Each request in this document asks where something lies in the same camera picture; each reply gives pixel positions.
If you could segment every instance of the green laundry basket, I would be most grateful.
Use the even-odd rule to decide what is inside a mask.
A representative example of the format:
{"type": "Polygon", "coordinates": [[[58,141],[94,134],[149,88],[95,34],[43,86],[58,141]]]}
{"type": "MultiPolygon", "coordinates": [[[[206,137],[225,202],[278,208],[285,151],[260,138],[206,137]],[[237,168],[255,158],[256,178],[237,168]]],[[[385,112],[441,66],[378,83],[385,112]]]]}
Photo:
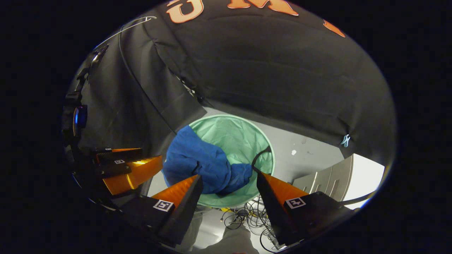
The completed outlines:
{"type": "MultiPolygon", "coordinates": [[[[273,175],[275,153],[267,136],[246,119],[232,115],[214,115],[198,119],[189,126],[201,140],[216,145],[226,153],[230,164],[253,162],[254,157],[270,146],[271,153],[263,153],[255,166],[262,172],[273,175]]],[[[198,204],[208,207],[236,207],[258,196],[257,173],[253,171],[250,182],[225,196],[202,194],[198,204]]]]}

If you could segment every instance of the black cable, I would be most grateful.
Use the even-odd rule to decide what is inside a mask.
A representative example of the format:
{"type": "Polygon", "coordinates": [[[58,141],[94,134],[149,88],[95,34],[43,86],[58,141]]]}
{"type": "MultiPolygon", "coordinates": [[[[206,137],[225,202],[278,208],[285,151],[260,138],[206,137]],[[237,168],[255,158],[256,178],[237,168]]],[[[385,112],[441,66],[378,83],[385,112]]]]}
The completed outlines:
{"type": "Polygon", "coordinates": [[[362,197],[359,198],[354,198],[354,199],[350,199],[350,200],[346,200],[346,201],[339,201],[338,203],[345,206],[345,205],[351,205],[351,204],[355,204],[361,201],[364,201],[366,199],[368,199],[369,197],[371,197],[376,191],[373,191],[367,195],[364,195],[362,197]]]}
{"type": "Polygon", "coordinates": [[[238,229],[240,226],[243,225],[243,220],[245,220],[246,217],[245,217],[244,219],[242,219],[242,221],[240,222],[240,225],[239,225],[238,227],[236,227],[236,228],[230,228],[230,227],[228,227],[228,226],[226,225],[226,220],[227,220],[228,218],[230,218],[230,217],[232,217],[232,216],[234,216],[234,215],[235,215],[235,216],[240,216],[240,217],[243,217],[243,216],[240,215],[239,213],[237,213],[237,212],[235,211],[235,208],[234,208],[234,211],[231,210],[231,209],[229,209],[229,211],[233,212],[234,214],[229,215],[228,217],[226,217],[226,219],[223,220],[224,215],[228,212],[228,211],[226,211],[226,212],[223,213],[223,216],[221,216],[221,220],[223,220],[223,223],[224,223],[224,225],[225,225],[226,228],[231,229],[231,230],[238,229]]]}
{"type": "Polygon", "coordinates": [[[276,252],[274,252],[274,251],[271,251],[271,250],[265,248],[264,244],[262,243],[262,235],[264,234],[264,232],[265,232],[265,230],[262,231],[262,233],[260,234],[260,237],[259,237],[260,246],[262,246],[262,248],[263,248],[264,250],[268,251],[268,252],[276,253],[276,252]]]}
{"type": "Polygon", "coordinates": [[[261,203],[261,202],[260,202],[261,197],[258,196],[257,198],[258,198],[258,200],[254,200],[254,199],[253,199],[253,200],[251,200],[251,201],[253,201],[254,203],[259,203],[259,204],[261,204],[261,205],[264,205],[264,203],[261,203]]]}
{"type": "Polygon", "coordinates": [[[140,89],[142,90],[142,92],[144,93],[144,95],[147,97],[147,99],[149,100],[149,102],[151,103],[151,105],[155,108],[155,110],[157,111],[157,113],[159,114],[159,116],[162,118],[162,120],[165,122],[166,126],[168,126],[168,128],[175,134],[177,135],[177,133],[170,127],[170,125],[168,124],[168,122],[165,120],[165,118],[162,116],[162,114],[160,113],[160,111],[157,109],[157,107],[154,105],[154,103],[151,101],[151,99],[149,98],[149,96],[147,96],[146,92],[144,91],[144,89],[142,88],[140,82],[138,81],[137,77],[135,76],[135,74],[133,74],[133,71],[131,70],[129,64],[127,63],[127,60],[124,56],[124,52],[122,51],[122,47],[121,47],[121,35],[122,35],[122,30],[124,29],[124,25],[121,26],[121,29],[119,30],[119,34],[118,34],[118,47],[119,47],[119,52],[121,53],[121,58],[122,61],[124,63],[124,65],[126,66],[127,71],[129,72],[130,76],[132,76],[132,78],[135,80],[136,84],[140,87],[140,89]]]}
{"type": "Polygon", "coordinates": [[[260,211],[260,209],[259,209],[259,204],[261,204],[261,203],[255,201],[255,200],[253,200],[253,201],[254,201],[255,203],[257,203],[257,209],[256,209],[257,212],[256,212],[255,214],[256,214],[257,219],[260,219],[260,220],[262,221],[262,225],[259,226],[259,227],[262,227],[262,226],[264,226],[265,224],[268,223],[267,218],[264,218],[264,217],[263,217],[263,215],[265,214],[265,208],[264,208],[262,211],[260,211]]]}
{"type": "Polygon", "coordinates": [[[263,151],[260,151],[253,159],[253,162],[251,163],[251,167],[255,170],[260,172],[260,169],[256,168],[254,166],[254,164],[256,164],[257,159],[259,158],[259,156],[261,156],[261,154],[265,153],[265,152],[272,152],[272,149],[270,148],[270,146],[267,146],[267,148],[265,148],[263,151]]]}
{"type": "Polygon", "coordinates": [[[259,214],[259,210],[258,209],[256,209],[256,208],[253,208],[253,205],[252,204],[250,204],[250,209],[249,209],[252,213],[253,213],[253,215],[251,215],[250,214],[250,217],[252,218],[252,217],[256,217],[256,218],[258,218],[258,214],[259,214]]]}
{"type": "Polygon", "coordinates": [[[248,227],[250,228],[250,231],[254,235],[259,235],[259,233],[254,233],[252,229],[262,228],[264,226],[264,224],[259,225],[259,218],[257,216],[258,212],[256,212],[255,208],[251,207],[250,211],[252,211],[253,214],[251,214],[251,212],[249,213],[249,218],[247,220],[248,227]]]}
{"type": "Polygon", "coordinates": [[[224,212],[223,215],[221,216],[221,220],[223,220],[223,217],[224,217],[224,215],[225,215],[227,212],[233,212],[233,213],[235,213],[236,215],[239,215],[239,214],[235,211],[235,208],[234,208],[234,210],[231,210],[230,208],[227,208],[227,209],[228,209],[228,211],[224,212]]]}
{"type": "MultiPolygon", "coordinates": [[[[260,201],[260,197],[259,197],[259,200],[258,200],[258,204],[257,204],[257,209],[259,210],[259,201],[260,201]]],[[[271,232],[271,230],[267,227],[267,221],[266,222],[264,222],[264,226],[265,226],[265,228],[269,231],[269,233],[270,234],[272,234],[272,236],[274,237],[274,238],[276,238],[276,236],[271,232]]]]}

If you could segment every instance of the gray pants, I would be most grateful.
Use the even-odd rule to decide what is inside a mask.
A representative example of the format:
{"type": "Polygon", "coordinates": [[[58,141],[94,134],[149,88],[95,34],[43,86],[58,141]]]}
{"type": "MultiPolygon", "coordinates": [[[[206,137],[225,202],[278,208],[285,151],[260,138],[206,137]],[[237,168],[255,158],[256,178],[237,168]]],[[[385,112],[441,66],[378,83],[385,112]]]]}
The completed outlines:
{"type": "Polygon", "coordinates": [[[259,251],[257,251],[251,243],[250,231],[244,225],[241,225],[237,229],[225,228],[223,238],[219,242],[212,244],[205,249],[192,250],[201,222],[202,215],[195,214],[182,243],[176,246],[176,251],[187,254],[232,254],[236,252],[259,254],[259,251]]]}

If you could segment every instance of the white wire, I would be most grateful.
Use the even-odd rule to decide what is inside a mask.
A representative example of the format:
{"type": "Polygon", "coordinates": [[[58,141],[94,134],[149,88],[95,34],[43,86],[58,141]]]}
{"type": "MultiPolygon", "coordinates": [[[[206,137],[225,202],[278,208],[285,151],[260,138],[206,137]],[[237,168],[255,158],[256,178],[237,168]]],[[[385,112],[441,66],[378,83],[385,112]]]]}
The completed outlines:
{"type": "Polygon", "coordinates": [[[99,204],[99,205],[105,207],[106,209],[109,209],[109,210],[112,210],[112,211],[116,211],[116,209],[113,209],[113,208],[111,208],[111,207],[105,206],[105,205],[103,205],[103,204],[99,204]]]}
{"type": "Polygon", "coordinates": [[[80,187],[80,188],[82,188],[81,186],[80,186],[80,183],[79,183],[79,181],[77,181],[77,179],[75,179],[75,176],[74,176],[74,174],[72,174],[72,178],[75,180],[75,182],[77,183],[77,185],[80,187]]]}
{"type": "Polygon", "coordinates": [[[126,29],[123,29],[122,31],[119,31],[119,32],[115,33],[114,35],[108,37],[108,39],[106,39],[105,41],[103,41],[103,42],[101,42],[99,45],[97,45],[94,49],[98,48],[98,47],[99,47],[100,45],[102,45],[104,42],[106,42],[106,41],[108,41],[109,39],[113,38],[115,35],[118,35],[118,34],[124,32],[124,31],[126,31],[126,30],[129,29],[129,28],[132,28],[132,27],[137,26],[137,25],[139,25],[139,24],[141,24],[141,23],[144,23],[144,22],[148,22],[148,21],[151,20],[151,19],[157,19],[157,17],[155,17],[155,16],[146,16],[146,17],[134,19],[134,20],[132,20],[132,21],[130,21],[130,22],[124,24],[124,25],[130,24],[130,23],[132,23],[132,22],[135,22],[135,21],[137,21],[137,20],[144,19],[144,18],[146,18],[145,21],[142,21],[142,22],[140,22],[140,23],[137,23],[137,24],[135,24],[135,25],[133,25],[133,26],[130,26],[130,27],[126,28],[126,29]]]}

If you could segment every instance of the blue cloth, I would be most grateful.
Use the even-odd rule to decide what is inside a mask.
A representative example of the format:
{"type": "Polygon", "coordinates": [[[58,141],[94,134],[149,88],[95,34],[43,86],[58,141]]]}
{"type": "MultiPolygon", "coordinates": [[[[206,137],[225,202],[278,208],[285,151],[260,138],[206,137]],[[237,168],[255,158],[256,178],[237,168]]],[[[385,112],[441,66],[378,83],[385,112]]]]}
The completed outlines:
{"type": "Polygon", "coordinates": [[[162,173],[168,186],[200,174],[203,194],[226,195],[245,186],[253,170],[250,164],[229,164],[220,147],[202,141],[185,126],[168,148],[162,173]]]}

